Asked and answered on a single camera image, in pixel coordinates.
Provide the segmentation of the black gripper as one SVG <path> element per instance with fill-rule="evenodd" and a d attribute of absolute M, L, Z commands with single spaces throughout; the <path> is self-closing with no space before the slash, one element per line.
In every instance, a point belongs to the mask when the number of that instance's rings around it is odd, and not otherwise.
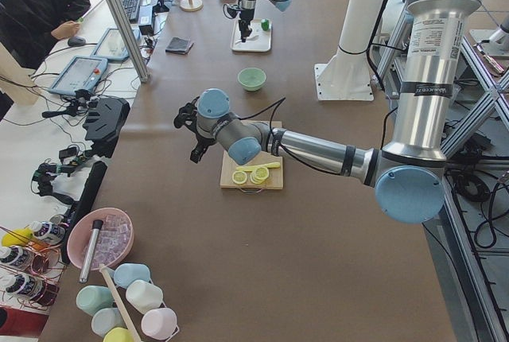
<path fill-rule="evenodd" d="M 177 116 L 173 120 L 173 125 L 175 128 L 180 129 L 185 126 L 196 136 L 196 147 L 190 153 L 190 160 L 194 163 L 199 163 L 208 150 L 208 147 L 213 146 L 216 143 L 215 139 L 208 136 L 203 136 L 198 131 L 198 111 L 196 107 L 198 99 L 199 97 L 196 97 L 191 102 L 188 102 L 183 107 L 180 107 Z"/>
<path fill-rule="evenodd" d="M 247 40 L 247 30 L 250 28 L 251 20 L 255 14 L 255 1 L 238 0 L 238 6 L 240 40 L 245 43 Z"/>

